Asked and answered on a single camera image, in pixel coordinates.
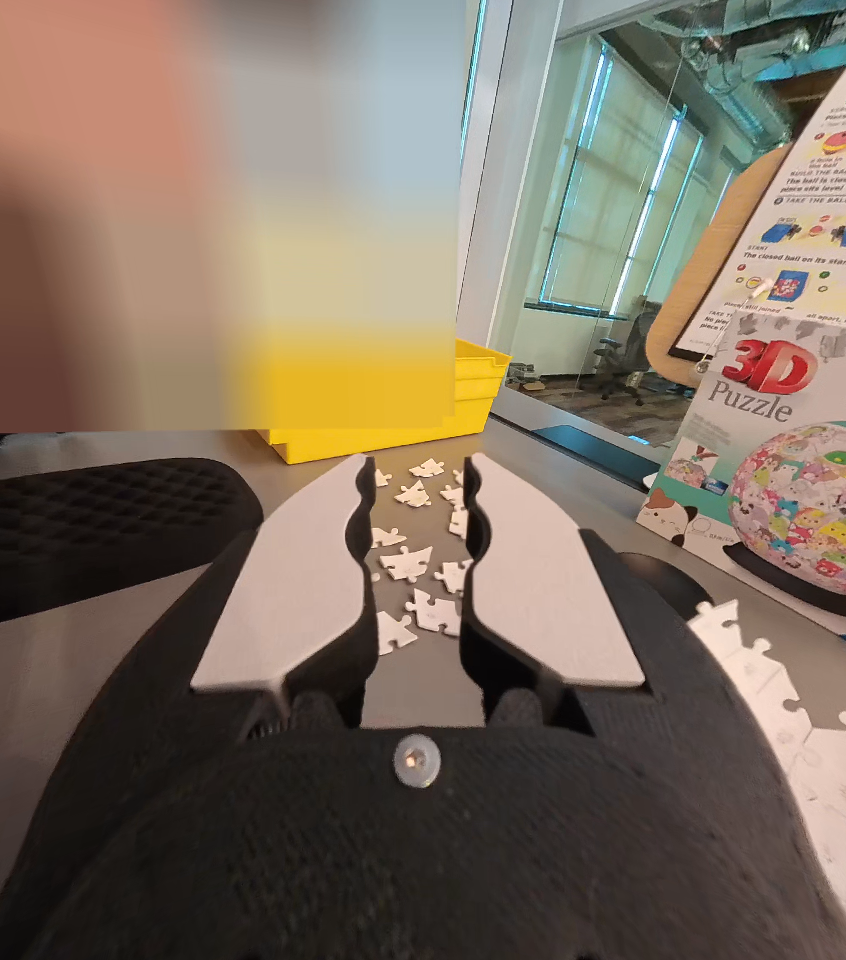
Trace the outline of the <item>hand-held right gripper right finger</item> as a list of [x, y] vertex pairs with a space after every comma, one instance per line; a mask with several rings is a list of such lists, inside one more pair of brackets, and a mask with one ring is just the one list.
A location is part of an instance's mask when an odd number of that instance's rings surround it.
[[578, 524], [484, 453], [464, 468], [467, 623], [562, 682], [632, 690], [645, 673]]

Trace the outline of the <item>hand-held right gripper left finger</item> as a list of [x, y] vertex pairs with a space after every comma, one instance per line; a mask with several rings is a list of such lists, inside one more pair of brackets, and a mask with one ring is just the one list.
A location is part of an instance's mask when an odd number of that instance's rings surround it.
[[344, 666], [375, 668], [377, 615], [366, 557], [375, 462], [357, 453], [286, 499], [261, 524], [192, 675], [195, 692], [288, 692], [352, 635]]

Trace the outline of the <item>spread of white jigsaw pieces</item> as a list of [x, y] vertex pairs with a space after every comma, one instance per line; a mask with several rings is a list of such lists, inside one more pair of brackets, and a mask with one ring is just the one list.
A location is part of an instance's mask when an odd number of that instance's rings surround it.
[[[394, 494], [394, 502], [411, 510], [429, 510], [433, 498], [427, 492], [425, 481], [443, 477], [447, 473], [444, 462], [429, 457], [412, 466], [409, 473], [415, 479], [400, 487], [400, 491]], [[451, 508], [446, 532], [462, 542], [468, 528], [468, 512], [463, 506], [462, 471], [452, 469], [450, 473], [453, 484], [447, 481], [438, 494]], [[378, 609], [380, 655], [386, 656], [415, 642], [418, 631], [457, 639], [465, 577], [473, 561], [469, 558], [438, 558], [434, 561], [432, 544], [411, 548], [408, 536], [398, 527], [382, 529], [374, 526], [372, 548], [377, 551], [389, 549], [388, 553], [378, 554], [380, 572], [374, 571], [373, 581], [380, 581], [384, 573], [392, 582], [412, 588], [412, 595], [401, 607], [399, 615], [384, 608]]]

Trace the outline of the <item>yellow plastic bin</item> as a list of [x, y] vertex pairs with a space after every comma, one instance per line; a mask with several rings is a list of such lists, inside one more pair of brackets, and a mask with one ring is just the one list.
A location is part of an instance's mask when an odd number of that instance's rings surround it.
[[510, 361], [506, 354], [457, 339], [454, 410], [439, 426], [279, 428], [259, 435], [289, 465], [476, 435], [486, 425]]

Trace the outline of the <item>partly built puzzle ball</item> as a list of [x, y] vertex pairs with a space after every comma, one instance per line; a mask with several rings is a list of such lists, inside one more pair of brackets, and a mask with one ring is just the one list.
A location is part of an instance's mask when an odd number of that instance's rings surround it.
[[780, 762], [817, 857], [846, 909], [846, 710], [814, 727], [771, 644], [743, 644], [736, 600], [696, 606], [690, 627], [732, 679]]

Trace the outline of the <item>black ball stand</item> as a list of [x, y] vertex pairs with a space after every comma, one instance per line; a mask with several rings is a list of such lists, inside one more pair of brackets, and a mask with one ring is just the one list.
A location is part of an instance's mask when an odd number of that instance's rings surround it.
[[677, 566], [645, 554], [622, 552], [618, 556], [632, 574], [652, 587], [685, 621], [696, 618], [701, 605], [707, 609], [714, 606], [703, 586]]

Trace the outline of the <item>colourful puzzle box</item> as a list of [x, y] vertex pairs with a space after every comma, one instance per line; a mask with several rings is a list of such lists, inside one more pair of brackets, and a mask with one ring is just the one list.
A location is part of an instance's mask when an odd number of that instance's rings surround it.
[[846, 641], [846, 327], [734, 311], [637, 521]]

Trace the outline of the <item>grey office chair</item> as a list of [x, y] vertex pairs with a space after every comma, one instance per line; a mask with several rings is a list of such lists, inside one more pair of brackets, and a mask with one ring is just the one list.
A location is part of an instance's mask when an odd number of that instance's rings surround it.
[[607, 402], [614, 394], [626, 394], [636, 406], [645, 405], [640, 385], [651, 368], [646, 356], [646, 339], [659, 309], [658, 304], [647, 303], [630, 322], [625, 342], [612, 338], [599, 340], [601, 347], [595, 350], [598, 363], [594, 386], [602, 402]]

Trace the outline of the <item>tall background window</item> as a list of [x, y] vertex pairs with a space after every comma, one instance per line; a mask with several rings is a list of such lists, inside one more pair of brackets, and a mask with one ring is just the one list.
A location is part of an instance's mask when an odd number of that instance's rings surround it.
[[579, 52], [534, 284], [544, 306], [622, 317], [649, 297], [703, 136], [602, 38]]

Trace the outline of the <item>wooden backing board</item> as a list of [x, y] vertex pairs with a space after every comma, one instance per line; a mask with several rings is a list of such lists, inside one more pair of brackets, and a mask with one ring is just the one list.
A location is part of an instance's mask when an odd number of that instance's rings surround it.
[[787, 143], [761, 156], [725, 191], [646, 336], [646, 358], [660, 378], [685, 387], [698, 385], [701, 376], [694, 370], [695, 361], [673, 356], [669, 351], [693, 318], [790, 148]]

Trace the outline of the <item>white instruction sheet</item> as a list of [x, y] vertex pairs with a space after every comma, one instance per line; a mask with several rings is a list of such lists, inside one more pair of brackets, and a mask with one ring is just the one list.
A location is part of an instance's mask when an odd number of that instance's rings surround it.
[[751, 314], [846, 327], [846, 69], [790, 147], [670, 353], [711, 357]]

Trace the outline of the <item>silver ceiling duct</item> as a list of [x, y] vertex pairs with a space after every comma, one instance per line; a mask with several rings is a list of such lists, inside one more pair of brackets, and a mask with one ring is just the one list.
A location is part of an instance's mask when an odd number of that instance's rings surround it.
[[640, 19], [761, 146], [794, 139], [846, 68], [846, 1], [714, 1]]

